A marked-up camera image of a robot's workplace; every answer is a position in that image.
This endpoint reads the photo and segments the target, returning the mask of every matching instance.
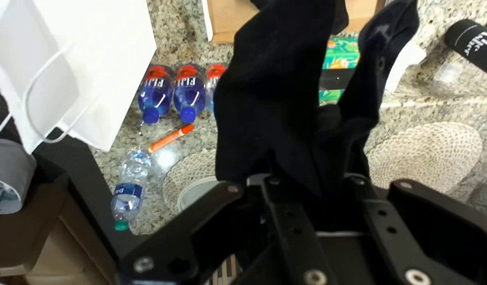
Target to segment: clear plastic bottle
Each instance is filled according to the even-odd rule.
[[[205,109],[204,76],[199,67],[188,64],[177,71],[174,108],[183,124],[193,124]]]
[[[145,83],[137,97],[145,125],[153,125],[161,117],[167,116],[174,97],[171,76],[172,71],[164,65],[153,65],[148,68]]]
[[[218,84],[218,79],[223,76],[223,73],[226,71],[226,67],[223,64],[215,64],[210,65],[207,70],[207,113],[213,114],[213,94],[215,94],[215,87]]]
[[[128,223],[136,219],[145,189],[153,178],[153,160],[148,152],[131,152],[122,163],[120,182],[112,198],[112,216],[115,231],[126,231]]]

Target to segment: black fabric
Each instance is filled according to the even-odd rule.
[[[318,108],[327,38],[346,26],[343,0],[269,0],[235,35],[215,90],[216,178],[281,171],[316,197],[363,155],[390,65],[419,26],[416,0],[387,5],[360,33],[360,62],[337,106]]]

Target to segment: bottle cap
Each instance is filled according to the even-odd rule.
[[[142,121],[147,125],[153,125],[153,124],[156,124],[159,121],[159,113],[156,109],[153,109],[153,108],[147,108],[142,113]]]
[[[185,106],[180,109],[180,121],[183,124],[193,124],[196,121],[196,109],[191,106]]]
[[[125,222],[125,220],[115,220],[114,230],[115,230],[115,231],[126,231],[126,230],[129,230],[128,222]]]

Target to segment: white bag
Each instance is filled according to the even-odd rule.
[[[109,151],[153,52],[145,0],[0,0],[0,92],[28,154],[55,127]]]

